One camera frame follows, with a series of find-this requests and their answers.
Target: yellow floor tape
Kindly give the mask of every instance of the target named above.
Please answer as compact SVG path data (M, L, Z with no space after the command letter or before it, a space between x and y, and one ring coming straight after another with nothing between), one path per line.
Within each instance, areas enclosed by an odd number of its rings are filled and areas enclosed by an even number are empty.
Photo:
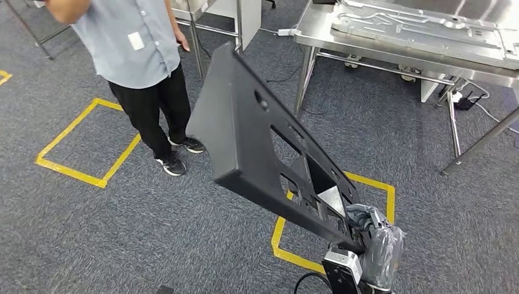
M2 86L3 83L7 82L7 80L10 79L12 76L12 74L0 69L0 86Z
M379 181L375 181L374 179L365 178L363 176L355 175L353 173L345 172L346 176L348 176L352 181L366 184L378 189L382 189L387 193L386 199L386 217L387 220L391 223L395 223L395 188L386 183L382 183ZM293 197L293 194L289 191L287 193L287 198L290 200ZM278 217L274 227L274 233L272 234L271 245L272 252L274 256L285 260L287 262L293 263L295 265L299 265L308 270L316 271L321 274L324 273L324 268L321 264L313 262L311 260L307 260L306 258L302 258L296 254L288 252L279 248L279 244L281 242L281 237L283 235L283 228L285 227L286 220L282 217Z
M43 157L54 148L66 135L68 135L74 127L76 127L97 105L102 105L104 107L110 107L115 110L122 111L122 108L119 104L113 103L110 101L106 101L103 99L95 98L88 107L83 110L83 112L72 121L69 126L67 126L52 142L47 145L41 152L38 153L36 157L36 164L39 164L43 167L50 168L51 170L57 171L67 176L71 176L75 179L79 179L80 181L92 184L94 186L104 188L108 184L108 180L115 174L117 169L121 166L121 164L126 160L128 155L133 151L137 143L141 140L141 136L137 134L132 142L126 147L126 149L122 152L122 154L117 158L115 163L110 167L107 173L103 176L103 178L96 178L95 176L87 175L78 170L74 170L70 167L66 167L61 164L57 164L56 162L52 162L48 159L44 159Z

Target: white badge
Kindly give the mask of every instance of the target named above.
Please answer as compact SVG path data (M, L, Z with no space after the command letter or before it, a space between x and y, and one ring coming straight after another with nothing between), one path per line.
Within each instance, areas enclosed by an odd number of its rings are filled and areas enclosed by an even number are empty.
M134 50L139 50L144 48L143 40L141 39L141 35L139 32L134 32L133 34L128 35L128 39L130 39L130 43L132 43Z

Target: black metal frame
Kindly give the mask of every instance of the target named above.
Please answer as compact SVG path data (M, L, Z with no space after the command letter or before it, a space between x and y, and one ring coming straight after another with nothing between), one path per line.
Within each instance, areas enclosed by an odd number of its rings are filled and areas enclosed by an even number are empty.
M274 131L303 158L304 172L285 165L274 152ZM318 194L337 187L346 205L355 187L301 123L275 97L228 43L212 55L200 97L187 126L211 156L219 185L336 244L362 254L361 234L345 225L338 229L329 214L344 220ZM319 217L288 200L280 182L288 179L306 203L316 205Z

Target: circular hole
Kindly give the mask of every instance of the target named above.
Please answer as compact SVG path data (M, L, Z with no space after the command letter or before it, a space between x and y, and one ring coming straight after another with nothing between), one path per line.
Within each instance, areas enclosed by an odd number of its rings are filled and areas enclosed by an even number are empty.
M261 108L263 108L264 111L267 111L269 109L269 104L265 100L263 100L263 98L257 91L254 91L254 95L256 96L256 101L261 106Z

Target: hand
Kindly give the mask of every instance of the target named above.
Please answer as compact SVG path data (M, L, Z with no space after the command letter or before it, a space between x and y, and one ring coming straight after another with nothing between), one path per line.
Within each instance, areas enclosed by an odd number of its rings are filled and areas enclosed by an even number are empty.
M175 33L175 39L177 39L177 43L182 45L182 48L185 51L190 52L191 49L189 49L189 43L187 42L187 39L185 38L184 33L180 29L175 30L174 33Z

